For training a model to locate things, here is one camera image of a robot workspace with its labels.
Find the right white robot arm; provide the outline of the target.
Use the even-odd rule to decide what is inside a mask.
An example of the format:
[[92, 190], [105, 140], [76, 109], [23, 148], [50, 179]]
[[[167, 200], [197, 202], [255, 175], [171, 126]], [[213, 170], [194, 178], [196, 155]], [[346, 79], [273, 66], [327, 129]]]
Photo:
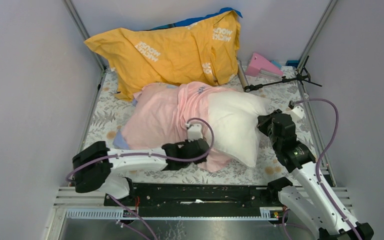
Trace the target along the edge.
[[360, 223], [340, 201], [317, 167], [315, 156], [297, 139], [293, 111], [277, 109], [257, 118], [257, 129], [269, 137], [282, 166], [300, 183], [305, 199], [286, 177], [268, 183], [267, 201], [283, 205], [306, 225], [317, 240], [371, 240], [374, 230]]

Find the white pillow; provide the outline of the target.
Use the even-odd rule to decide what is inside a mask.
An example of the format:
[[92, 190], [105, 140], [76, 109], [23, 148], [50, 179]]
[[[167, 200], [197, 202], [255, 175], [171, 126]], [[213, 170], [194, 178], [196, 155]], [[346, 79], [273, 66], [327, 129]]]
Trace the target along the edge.
[[214, 143], [206, 162], [199, 166], [217, 172], [234, 160], [254, 168], [257, 164], [261, 133], [258, 117], [269, 114], [271, 101], [235, 90], [208, 96], [207, 122], [214, 132]]

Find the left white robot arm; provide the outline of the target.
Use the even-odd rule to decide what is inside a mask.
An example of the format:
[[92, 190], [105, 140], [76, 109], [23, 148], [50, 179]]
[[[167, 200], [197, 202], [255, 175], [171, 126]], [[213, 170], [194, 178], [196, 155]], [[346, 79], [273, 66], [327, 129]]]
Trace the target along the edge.
[[124, 206], [135, 200], [132, 180], [117, 176], [129, 171], [178, 171], [190, 164], [206, 162], [211, 146], [202, 138], [167, 143], [142, 150], [109, 148], [97, 141], [72, 158], [73, 170], [66, 176], [77, 193], [100, 191]]

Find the blue Elsa pillowcase pink inside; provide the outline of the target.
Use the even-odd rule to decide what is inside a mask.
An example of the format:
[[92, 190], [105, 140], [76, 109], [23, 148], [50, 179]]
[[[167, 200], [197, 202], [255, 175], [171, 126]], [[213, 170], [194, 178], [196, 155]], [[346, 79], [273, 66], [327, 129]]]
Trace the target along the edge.
[[131, 118], [118, 130], [113, 145], [118, 149], [142, 150], [187, 139], [189, 119], [209, 120], [209, 98], [229, 92], [194, 81], [175, 86], [152, 83], [134, 94], [136, 105]]

